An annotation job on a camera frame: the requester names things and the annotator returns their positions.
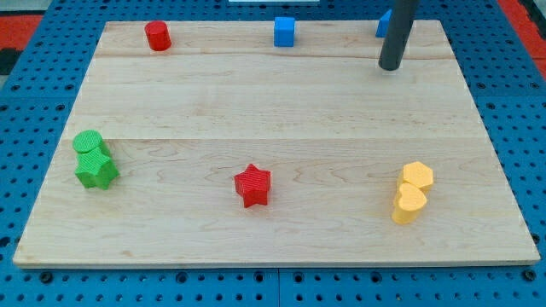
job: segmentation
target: red object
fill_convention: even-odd
[[[235,191],[242,196],[245,208],[260,204],[267,206],[267,192],[271,188],[271,172],[259,170],[250,164],[235,175]]]
[[[171,47],[169,30],[164,21],[151,21],[144,27],[144,31],[152,50],[163,51]]]
[[[543,78],[546,78],[546,40],[540,37],[538,27],[529,18],[526,8],[514,0],[499,0],[498,4],[518,33]]]
[[[0,17],[0,49],[24,50],[41,20],[42,15]]]

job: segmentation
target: red cylinder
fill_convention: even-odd
[[[146,37],[150,48],[155,51],[163,51],[171,47],[171,38],[169,30],[164,21],[156,20],[149,22],[145,27]]]

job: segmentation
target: blue block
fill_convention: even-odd
[[[391,13],[392,9],[389,9],[379,19],[379,25],[377,26],[377,32],[375,33],[376,38],[384,38],[386,36],[386,29],[389,27],[389,21],[391,21]]]
[[[274,45],[276,47],[293,47],[293,35],[296,19],[293,17],[275,17]]]

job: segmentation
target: plastic toy block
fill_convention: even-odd
[[[392,220],[398,224],[406,224],[417,219],[427,204],[427,197],[416,186],[402,183],[398,186],[392,203],[394,204]]]
[[[397,186],[402,183],[412,184],[426,194],[434,184],[433,170],[419,161],[404,165]]]
[[[391,13],[392,9],[389,9],[379,19],[379,25],[377,26],[377,31],[375,32],[376,38],[384,38],[386,36],[386,29],[389,27],[389,21],[391,20]]]
[[[293,17],[275,17],[273,43],[276,47],[293,47],[296,19]]]
[[[171,47],[169,29],[164,21],[151,21],[144,27],[144,31],[151,50],[164,51]]]
[[[108,189],[110,182],[119,176],[112,158],[103,154],[100,148],[80,153],[77,158],[78,168],[74,173],[85,188]]]
[[[102,154],[110,157],[110,150],[102,140],[101,134],[95,130],[85,130],[78,133],[74,137],[72,147],[78,154],[87,154],[95,148],[100,148]]]
[[[267,193],[271,188],[271,173],[250,164],[245,171],[235,175],[235,191],[242,196],[245,208],[260,204],[267,206]]]

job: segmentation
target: blue pegboard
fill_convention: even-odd
[[[544,261],[458,269],[17,269],[15,246],[107,20],[378,19],[392,3],[56,0],[0,92],[0,305],[545,305]],[[546,253],[546,84],[495,1],[421,0],[442,20],[539,251]]]

